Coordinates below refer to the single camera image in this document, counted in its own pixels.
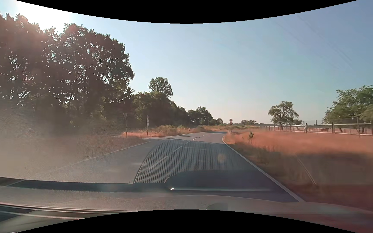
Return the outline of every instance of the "dirty windshield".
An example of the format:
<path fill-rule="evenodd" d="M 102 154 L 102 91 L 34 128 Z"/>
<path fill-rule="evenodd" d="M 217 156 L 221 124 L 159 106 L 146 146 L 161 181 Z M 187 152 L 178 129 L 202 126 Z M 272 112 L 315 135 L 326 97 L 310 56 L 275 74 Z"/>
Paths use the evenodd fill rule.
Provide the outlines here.
<path fill-rule="evenodd" d="M 373 1 L 166 24 L 0 0 L 0 202 L 167 181 L 373 211 Z"/>

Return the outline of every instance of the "blue sky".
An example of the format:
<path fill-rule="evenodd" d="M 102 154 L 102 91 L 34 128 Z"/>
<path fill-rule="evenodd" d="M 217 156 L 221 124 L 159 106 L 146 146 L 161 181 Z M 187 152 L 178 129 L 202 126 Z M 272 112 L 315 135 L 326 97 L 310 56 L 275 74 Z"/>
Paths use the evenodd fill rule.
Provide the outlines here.
<path fill-rule="evenodd" d="M 312 124 L 336 89 L 373 85 L 373 0 L 218 24 L 131 22 L 14 0 L 0 0 L 0 11 L 42 28 L 73 22 L 111 34 L 130 54 L 132 88 L 147 91 L 151 78 L 167 77 L 177 105 L 205 106 L 224 121 L 270 122 L 267 111 L 285 100 Z"/>

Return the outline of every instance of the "asphalt road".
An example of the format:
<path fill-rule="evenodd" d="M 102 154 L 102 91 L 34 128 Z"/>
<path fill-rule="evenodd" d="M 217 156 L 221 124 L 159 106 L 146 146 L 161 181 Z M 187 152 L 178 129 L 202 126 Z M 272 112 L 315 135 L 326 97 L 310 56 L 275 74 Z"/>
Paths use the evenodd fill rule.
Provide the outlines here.
<path fill-rule="evenodd" d="M 296 201 L 283 186 L 228 147 L 222 141 L 224 135 L 225 132 L 203 132 L 147 138 L 143 144 L 49 171 L 42 170 L 28 179 L 76 183 L 163 183 L 167 177 L 180 172 L 246 170 L 254 171 L 251 183 L 259 190 L 254 192 L 255 198 Z"/>

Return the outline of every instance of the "sign pole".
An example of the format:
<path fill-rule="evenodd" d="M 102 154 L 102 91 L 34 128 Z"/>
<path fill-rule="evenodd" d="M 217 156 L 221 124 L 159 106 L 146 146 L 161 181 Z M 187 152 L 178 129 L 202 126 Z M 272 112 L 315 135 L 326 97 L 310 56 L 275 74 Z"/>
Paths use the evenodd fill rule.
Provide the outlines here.
<path fill-rule="evenodd" d="M 149 115 L 146 115 L 146 135 L 148 135 L 148 128 L 149 128 Z"/>
<path fill-rule="evenodd" d="M 232 134 L 232 119 L 230 119 L 230 132 Z"/>
<path fill-rule="evenodd" d="M 125 126 L 126 126 L 126 138 L 128 138 L 128 122 L 126 120 L 126 117 L 128 116 L 127 112 L 123 113 L 123 116 L 125 117 Z"/>

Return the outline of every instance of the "tree canopy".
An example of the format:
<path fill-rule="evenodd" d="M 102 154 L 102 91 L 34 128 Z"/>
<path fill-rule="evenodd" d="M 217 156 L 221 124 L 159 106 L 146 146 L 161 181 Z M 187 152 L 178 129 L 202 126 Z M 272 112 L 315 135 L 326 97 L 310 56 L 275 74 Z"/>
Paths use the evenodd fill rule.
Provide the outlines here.
<path fill-rule="evenodd" d="M 270 108 L 268 114 L 272 116 L 271 121 L 280 126 L 294 122 L 295 117 L 299 114 L 293 109 L 293 103 L 282 101 L 280 104 L 274 105 Z"/>
<path fill-rule="evenodd" d="M 82 25 L 40 29 L 25 16 L 0 13 L 0 113 L 27 117 L 59 133 L 150 125 L 217 124 L 202 106 L 186 111 L 169 98 L 167 78 L 150 92 L 129 87 L 135 77 L 125 45 Z"/>
<path fill-rule="evenodd" d="M 373 86 L 337 90 L 336 93 L 337 100 L 332 102 L 323 118 L 325 124 L 355 123 L 356 117 L 365 122 L 373 120 Z"/>
<path fill-rule="evenodd" d="M 167 78 L 156 77 L 153 78 L 148 85 L 148 88 L 153 92 L 159 92 L 164 94 L 166 97 L 173 96 L 172 87 Z"/>

